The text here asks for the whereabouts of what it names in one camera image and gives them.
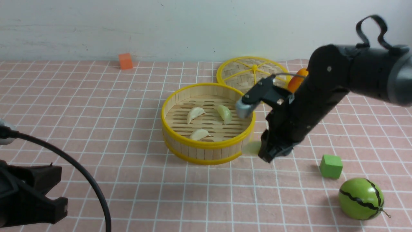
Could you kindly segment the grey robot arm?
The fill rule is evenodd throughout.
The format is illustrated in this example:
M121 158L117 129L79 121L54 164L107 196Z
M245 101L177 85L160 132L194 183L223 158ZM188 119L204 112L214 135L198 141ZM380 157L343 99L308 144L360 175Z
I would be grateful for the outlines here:
M237 137L219 142L195 141L178 134L162 110L165 134L192 149L212 150L230 147L249 134L254 110L264 102L272 107L266 120L269 128L261 135L258 155L265 162L286 156L350 92L401 107L411 106L411 53L407 47L385 45L383 49L368 44L356 46L327 45L314 51L308 76L295 93L274 85L281 73L272 74L246 93L234 88L230 109L241 120L251 120ZM68 215L66 197L47 198L47 193L62 178L62 167L53 163L42 166L16 166L1 161L1 227L30 224L56 224Z

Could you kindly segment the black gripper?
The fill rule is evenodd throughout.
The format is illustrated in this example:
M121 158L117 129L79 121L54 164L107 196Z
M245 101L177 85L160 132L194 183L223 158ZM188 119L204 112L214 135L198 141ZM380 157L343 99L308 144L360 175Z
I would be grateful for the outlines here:
M294 93L292 102L278 105L273 89L264 102L274 107L268 116L269 131L262 134L258 157L271 163L288 156L306 135L349 93L351 58L344 46L326 45L310 57L308 76Z
M1 160L1 227L56 224L68 215L68 199L31 198L21 185L46 196L60 181L62 167L15 166Z

